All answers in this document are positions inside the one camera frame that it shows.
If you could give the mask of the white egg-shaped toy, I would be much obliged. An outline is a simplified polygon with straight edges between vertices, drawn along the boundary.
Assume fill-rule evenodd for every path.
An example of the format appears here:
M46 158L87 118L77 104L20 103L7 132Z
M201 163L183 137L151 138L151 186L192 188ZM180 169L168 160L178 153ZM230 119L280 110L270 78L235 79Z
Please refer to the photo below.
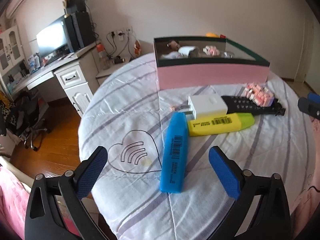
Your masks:
M168 54L163 54L160 56L161 60L174 60L174 59L183 59L185 56L178 51L172 51Z

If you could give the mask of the black office chair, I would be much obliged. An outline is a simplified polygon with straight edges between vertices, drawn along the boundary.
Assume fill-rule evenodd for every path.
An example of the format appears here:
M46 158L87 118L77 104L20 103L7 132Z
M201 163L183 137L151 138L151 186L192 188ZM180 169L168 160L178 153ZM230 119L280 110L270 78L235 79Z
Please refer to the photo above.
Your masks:
M41 132L48 132L42 111L47 111L48 105L39 92L22 91L14 101L9 100L1 92L1 137L8 133L18 137L25 148L37 151L34 139Z

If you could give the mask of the rose gold cylinder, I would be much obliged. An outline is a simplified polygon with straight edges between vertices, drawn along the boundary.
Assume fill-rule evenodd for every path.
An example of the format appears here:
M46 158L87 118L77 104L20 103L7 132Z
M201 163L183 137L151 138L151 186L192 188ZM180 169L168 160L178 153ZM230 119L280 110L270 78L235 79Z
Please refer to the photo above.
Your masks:
M172 51L178 51L181 46L178 41L172 40L167 44L167 47Z

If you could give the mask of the pink donut brick figure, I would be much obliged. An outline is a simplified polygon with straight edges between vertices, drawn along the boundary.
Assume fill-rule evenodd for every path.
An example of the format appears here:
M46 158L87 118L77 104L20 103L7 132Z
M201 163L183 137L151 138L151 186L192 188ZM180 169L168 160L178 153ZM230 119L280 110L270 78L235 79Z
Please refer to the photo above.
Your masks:
M248 83L244 87L242 96L259 107L270 107L274 101L274 94L265 85L258 83Z

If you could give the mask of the computer monitor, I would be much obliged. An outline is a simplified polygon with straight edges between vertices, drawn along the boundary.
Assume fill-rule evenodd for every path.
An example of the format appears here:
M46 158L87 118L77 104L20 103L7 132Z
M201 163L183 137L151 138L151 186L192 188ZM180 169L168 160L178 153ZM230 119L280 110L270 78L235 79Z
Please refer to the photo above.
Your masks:
M36 35L39 54L45 64L52 63L70 53L64 23L65 18L61 16Z

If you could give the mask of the blue highlighter marker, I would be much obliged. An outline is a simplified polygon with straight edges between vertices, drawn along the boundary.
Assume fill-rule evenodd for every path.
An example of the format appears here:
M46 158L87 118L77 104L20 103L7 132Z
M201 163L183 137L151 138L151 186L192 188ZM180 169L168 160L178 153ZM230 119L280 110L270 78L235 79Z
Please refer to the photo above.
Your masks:
M185 114L173 113L165 137L160 191L182 192L188 156L188 140L189 131Z

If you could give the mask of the white glass door cabinet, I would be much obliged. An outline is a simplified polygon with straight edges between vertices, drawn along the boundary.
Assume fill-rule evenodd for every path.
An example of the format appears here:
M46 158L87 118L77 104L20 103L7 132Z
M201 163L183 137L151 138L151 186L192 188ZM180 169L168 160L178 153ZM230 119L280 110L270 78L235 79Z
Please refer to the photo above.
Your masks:
M18 27L15 25L0 34L1 76L25 60Z

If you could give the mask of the white power adapter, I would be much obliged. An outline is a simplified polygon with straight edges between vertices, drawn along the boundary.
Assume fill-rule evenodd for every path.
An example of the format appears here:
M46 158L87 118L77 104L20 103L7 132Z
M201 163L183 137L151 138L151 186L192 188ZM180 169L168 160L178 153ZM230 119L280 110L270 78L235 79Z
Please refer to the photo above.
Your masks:
M208 116L225 115L228 111L226 103L218 94L189 96L188 106L195 120Z

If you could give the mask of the yellow octopus plush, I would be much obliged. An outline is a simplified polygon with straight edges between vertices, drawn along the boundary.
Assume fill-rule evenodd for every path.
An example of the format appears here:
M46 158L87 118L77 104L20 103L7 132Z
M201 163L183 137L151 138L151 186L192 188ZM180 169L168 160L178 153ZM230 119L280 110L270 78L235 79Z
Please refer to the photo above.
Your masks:
M219 38L220 36L219 36L219 35L217 35L217 34L215 34L215 33L210 33L210 32L208 32L208 33L206 33L206 37Z

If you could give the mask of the white bedside drawer unit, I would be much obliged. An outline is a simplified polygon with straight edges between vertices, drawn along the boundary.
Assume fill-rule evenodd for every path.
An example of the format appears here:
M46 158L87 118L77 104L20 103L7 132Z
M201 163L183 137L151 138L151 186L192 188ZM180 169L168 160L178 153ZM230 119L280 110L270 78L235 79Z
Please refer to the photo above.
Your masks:
M101 70L96 76L96 80L98 81L99 85L102 85L104 83L104 81L111 74L113 74L116 70L119 70L123 65L129 63L130 60L131 59L129 57L124 57L124 62L119 63L119 64L112 64L108 69Z

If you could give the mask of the black remote control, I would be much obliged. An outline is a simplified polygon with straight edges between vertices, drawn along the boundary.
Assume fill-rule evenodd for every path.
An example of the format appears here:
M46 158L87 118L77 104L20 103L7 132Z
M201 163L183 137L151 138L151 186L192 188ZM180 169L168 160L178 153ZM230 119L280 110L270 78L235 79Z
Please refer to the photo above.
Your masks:
M276 99L270 107L260 107L252 100L242 96L221 96L227 105L227 114L251 113L256 115L285 115L286 109Z

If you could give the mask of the orange snack bag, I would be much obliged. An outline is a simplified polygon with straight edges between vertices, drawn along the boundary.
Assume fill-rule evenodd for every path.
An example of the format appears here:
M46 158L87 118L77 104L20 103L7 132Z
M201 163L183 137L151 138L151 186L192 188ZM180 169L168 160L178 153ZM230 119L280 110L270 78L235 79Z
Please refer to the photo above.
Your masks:
M141 49L140 42L138 40L135 40L134 51L135 51L136 57L140 57L142 53L142 49Z

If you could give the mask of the white striped table cloth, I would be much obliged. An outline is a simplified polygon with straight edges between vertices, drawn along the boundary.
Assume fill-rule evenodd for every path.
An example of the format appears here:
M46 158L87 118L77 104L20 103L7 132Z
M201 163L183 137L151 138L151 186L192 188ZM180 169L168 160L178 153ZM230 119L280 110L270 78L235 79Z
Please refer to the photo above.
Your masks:
M159 189L171 107L185 105L191 95L240 95L244 87L159 90L157 85L155 56L144 55L107 78L81 118L80 159L98 146L108 151L92 195L118 239L206 239L233 204L209 163L213 146L258 176L280 174L290 212L300 212L314 183L319 140L313 122L298 109L297 95L281 78L270 74L267 86L285 108L283 116L259 115L242 131L189 139L178 194Z

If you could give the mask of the yellow highlighter marker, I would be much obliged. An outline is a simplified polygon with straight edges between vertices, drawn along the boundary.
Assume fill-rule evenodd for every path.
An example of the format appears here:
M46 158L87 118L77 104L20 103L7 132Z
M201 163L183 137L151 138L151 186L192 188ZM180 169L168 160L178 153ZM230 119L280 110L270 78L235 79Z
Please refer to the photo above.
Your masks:
M237 132L254 125L251 113L232 113L188 121L191 137Z

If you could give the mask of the hello kitty brick figure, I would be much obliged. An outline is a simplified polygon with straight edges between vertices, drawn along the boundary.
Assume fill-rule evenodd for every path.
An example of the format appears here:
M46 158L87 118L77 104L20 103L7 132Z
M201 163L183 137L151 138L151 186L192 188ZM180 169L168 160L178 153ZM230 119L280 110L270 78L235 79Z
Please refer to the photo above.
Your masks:
M202 50L207 56L216 57L220 56L220 51L216 46L205 46Z

